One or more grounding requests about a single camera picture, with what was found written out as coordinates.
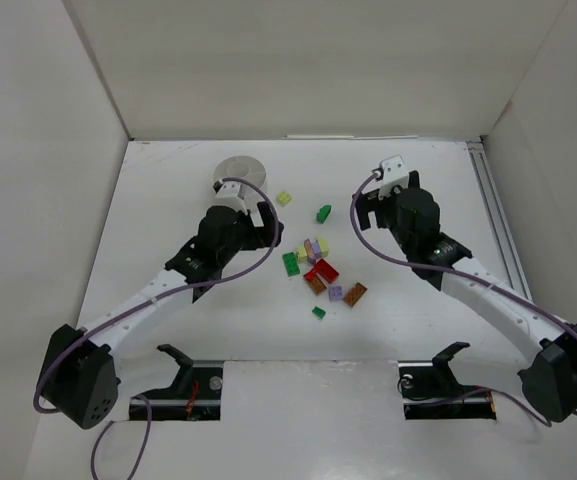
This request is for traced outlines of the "lone light yellow lego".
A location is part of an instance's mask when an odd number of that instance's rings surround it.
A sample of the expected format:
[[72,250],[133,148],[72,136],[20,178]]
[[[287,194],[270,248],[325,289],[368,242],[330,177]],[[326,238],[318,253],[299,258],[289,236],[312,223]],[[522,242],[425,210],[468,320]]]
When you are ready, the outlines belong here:
[[291,202],[292,196],[288,192],[282,191],[277,195],[276,199],[281,206],[286,206]]

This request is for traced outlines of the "dark green curved lego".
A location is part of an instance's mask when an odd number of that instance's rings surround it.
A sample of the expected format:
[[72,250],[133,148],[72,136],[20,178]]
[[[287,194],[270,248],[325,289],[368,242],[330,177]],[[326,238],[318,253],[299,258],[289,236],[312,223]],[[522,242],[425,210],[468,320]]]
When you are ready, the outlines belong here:
[[319,224],[324,224],[326,222],[326,220],[328,219],[328,217],[331,213],[331,210],[332,210],[332,206],[330,204],[323,205],[318,210],[318,212],[316,214],[316,217],[315,217],[316,221]]

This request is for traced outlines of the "green 2x4 lego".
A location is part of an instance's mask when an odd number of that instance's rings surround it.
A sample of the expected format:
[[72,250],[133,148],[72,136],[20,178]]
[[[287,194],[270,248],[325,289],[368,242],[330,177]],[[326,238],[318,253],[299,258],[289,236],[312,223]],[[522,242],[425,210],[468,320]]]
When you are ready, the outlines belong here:
[[299,262],[294,252],[283,254],[282,262],[289,277],[298,276],[300,274]]

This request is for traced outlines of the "light yellow lego brick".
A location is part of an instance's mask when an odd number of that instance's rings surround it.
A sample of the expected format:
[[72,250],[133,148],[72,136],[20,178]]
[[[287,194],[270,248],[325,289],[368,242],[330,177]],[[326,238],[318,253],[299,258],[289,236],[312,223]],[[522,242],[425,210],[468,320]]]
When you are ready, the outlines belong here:
[[308,255],[304,245],[298,246],[295,251],[295,254],[299,262],[306,262],[308,259]]

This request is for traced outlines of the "purple butterfly curved lego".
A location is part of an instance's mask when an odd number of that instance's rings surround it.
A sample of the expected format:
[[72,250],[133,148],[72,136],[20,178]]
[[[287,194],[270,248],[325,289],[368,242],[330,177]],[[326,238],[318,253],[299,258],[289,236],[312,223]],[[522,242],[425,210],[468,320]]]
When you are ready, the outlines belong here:
[[307,261],[311,264],[314,265],[317,261],[313,247],[312,247],[312,243],[309,239],[306,239],[304,241],[304,249],[306,251],[306,257],[307,257]]

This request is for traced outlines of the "lavender lego brick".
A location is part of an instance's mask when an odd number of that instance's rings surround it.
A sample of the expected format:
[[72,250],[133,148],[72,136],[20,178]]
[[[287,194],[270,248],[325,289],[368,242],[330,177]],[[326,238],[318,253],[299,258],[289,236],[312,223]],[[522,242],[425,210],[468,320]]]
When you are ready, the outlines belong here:
[[311,243],[312,251],[315,259],[320,259],[322,257],[322,251],[317,241]]

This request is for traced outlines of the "small green lego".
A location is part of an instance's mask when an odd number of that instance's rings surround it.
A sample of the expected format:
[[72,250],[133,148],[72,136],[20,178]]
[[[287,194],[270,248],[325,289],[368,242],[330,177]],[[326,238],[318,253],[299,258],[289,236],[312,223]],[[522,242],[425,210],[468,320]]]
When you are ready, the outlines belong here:
[[326,315],[326,312],[319,307],[314,307],[312,310],[312,313],[318,318],[318,319],[323,319]]

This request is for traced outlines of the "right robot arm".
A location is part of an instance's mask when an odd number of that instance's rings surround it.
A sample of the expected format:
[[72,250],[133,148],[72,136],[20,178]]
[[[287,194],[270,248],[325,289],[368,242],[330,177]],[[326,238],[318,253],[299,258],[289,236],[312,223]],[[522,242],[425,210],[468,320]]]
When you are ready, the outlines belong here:
[[379,186],[359,188],[351,197],[350,221],[360,241],[371,227],[390,232],[404,257],[377,257],[410,269],[418,278],[476,313],[522,354],[501,387],[491,385],[489,367],[475,365],[457,373],[451,363],[468,348],[455,341],[429,360],[407,360],[399,367],[403,397],[429,409],[447,408],[472,396],[493,392],[512,398],[545,426],[577,416],[577,322],[565,321],[504,285],[463,244],[441,230],[440,208],[421,188],[419,173],[391,176],[386,168],[367,179]]

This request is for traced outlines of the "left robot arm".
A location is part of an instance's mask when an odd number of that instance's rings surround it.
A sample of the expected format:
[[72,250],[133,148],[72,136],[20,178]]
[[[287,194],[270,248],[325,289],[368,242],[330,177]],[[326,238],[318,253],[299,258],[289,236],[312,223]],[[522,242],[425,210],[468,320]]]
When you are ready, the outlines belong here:
[[55,330],[36,384],[34,409],[62,413],[87,430],[101,423],[121,398],[189,395],[194,362],[181,350],[159,344],[152,362],[130,359],[129,351],[160,323],[228,282],[223,271],[239,252],[272,252],[283,225],[270,202],[260,202],[258,211],[260,226],[248,212],[210,207],[197,234],[140,292],[83,327],[64,324]]

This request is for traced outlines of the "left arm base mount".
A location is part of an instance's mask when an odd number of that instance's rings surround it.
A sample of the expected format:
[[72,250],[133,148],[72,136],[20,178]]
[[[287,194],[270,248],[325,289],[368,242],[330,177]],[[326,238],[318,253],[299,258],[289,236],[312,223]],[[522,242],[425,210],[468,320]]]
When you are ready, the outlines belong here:
[[170,344],[157,346],[175,364],[174,376],[162,386],[141,393],[154,421],[219,421],[223,387],[223,361],[196,361]]

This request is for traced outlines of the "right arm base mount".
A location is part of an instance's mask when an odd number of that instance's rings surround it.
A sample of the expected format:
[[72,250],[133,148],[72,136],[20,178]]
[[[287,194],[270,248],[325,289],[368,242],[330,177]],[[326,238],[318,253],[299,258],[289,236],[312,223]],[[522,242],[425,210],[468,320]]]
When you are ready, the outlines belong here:
[[492,395],[475,385],[462,385],[450,362],[467,342],[454,342],[431,360],[398,363],[397,390],[406,420],[496,420]]

